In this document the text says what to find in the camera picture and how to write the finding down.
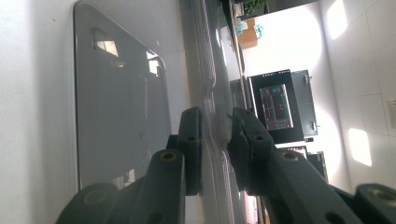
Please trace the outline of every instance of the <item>white tile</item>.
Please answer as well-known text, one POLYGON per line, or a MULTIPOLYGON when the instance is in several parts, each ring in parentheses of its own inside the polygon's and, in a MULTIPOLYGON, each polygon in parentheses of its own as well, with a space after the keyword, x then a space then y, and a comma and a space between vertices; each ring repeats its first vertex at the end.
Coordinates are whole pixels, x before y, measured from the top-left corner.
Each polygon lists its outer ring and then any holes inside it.
POLYGON ((359 97, 346 98, 346 115, 349 129, 364 130, 359 97))
POLYGON ((393 91, 396 88, 396 43, 375 52, 375 66, 381 91, 393 91))
POLYGON ((355 160, 353 159, 352 150, 349 144, 348 131, 343 132, 343 141, 344 141, 344 151, 346 153, 346 165, 348 168, 349 183, 352 193, 354 193, 356 187, 359 185, 358 182, 359 176, 358 176, 358 171, 356 169, 355 160))
POLYGON ((372 7, 378 0, 364 0, 364 6, 366 7, 366 10, 372 7))
POLYGON ((336 66, 341 67, 351 63, 351 53, 347 32, 342 33, 333 41, 336 56, 336 66))
POLYGON ((347 64, 341 69, 344 97, 359 96, 359 82, 354 63, 347 64))
POLYGON ((367 10, 374 50, 396 41, 396 1, 380 0, 367 10))
POLYGON ((327 39, 326 47, 327 47, 327 52, 328 52, 328 56, 329 56, 329 63, 330 63, 330 67, 334 71, 338 68, 335 46, 334 46, 334 43, 332 42, 330 37, 326 37, 326 39, 327 39))
POLYGON ((369 133, 388 134, 384 106, 380 94, 361 96, 364 129, 369 133))
POLYGON ((378 183, 395 186, 396 169, 389 137, 382 134, 368 133, 370 156, 372 165, 367 166, 355 161, 358 183, 378 183))
POLYGON ((347 35, 349 38, 352 60, 357 60, 373 51, 365 13, 361 14, 361 16, 347 28, 347 35))
POLYGON ((349 123, 347 121, 347 103, 345 99, 337 99, 338 117, 340 119, 342 133, 347 133, 349 123))
POLYGON ((361 0, 344 0, 347 24, 353 23, 365 10, 361 0))
POLYGON ((375 69, 374 54, 358 59, 354 62, 354 78, 358 95, 370 95, 380 93, 378 76, 375 69))
POLYGON ((372 181, 387 186, 396 186, 396 165, 390 148, 389 137, 368 133, 372 167, 369 177, 372 181))
POLYGON ((396 136, 396 129, 392 128, 390 124, 388 100, 396 100, 396 89, 393 91, 386 91, 382 93, 382 103, 384 105, 385 120, 388 127, 388 134, 391 136, 396 136))
POLYGON ((337 99, 344 99, 343 69, 338 68, 332 70, 332 84, 334 86, 335 97, 337 99))

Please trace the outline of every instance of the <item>white wall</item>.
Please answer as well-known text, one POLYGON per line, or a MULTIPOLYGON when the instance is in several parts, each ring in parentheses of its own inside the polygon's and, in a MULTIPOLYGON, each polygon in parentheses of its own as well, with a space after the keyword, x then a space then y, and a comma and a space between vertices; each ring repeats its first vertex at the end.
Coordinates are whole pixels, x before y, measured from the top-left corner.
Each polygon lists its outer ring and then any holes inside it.
POLYGON ((308 69, 319 136, 309 151, 324 151, 330 184, 350 191, 346 159, 332 85, 331 69, 321 28, 318 3, 255 18, 263 27, 258 46, 244 49, 245 74, 254 76, 283 69, 308 69))
POLYGON ((0 1, 0 223, 54 223, 77 192, 73 2, 0 1))
POLYGON ((320 1, 351 185, 396 188, 396 130, 387 107, 396 99, 396 1, 334 3, 320 1))

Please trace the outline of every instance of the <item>glass panel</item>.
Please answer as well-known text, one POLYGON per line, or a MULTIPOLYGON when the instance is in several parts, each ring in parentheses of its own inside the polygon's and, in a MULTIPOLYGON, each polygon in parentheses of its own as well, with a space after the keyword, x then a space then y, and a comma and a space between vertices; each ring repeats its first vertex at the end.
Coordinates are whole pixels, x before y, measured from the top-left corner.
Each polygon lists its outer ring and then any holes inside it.
POLYGON ((217 1, 82 1, 75 8, 80 187, 122 189, 145 175, 151 156, 177 134, 181 113, 203 116, 200 195, 186 223, 247 223, 227 155, 233 47, 217 1))

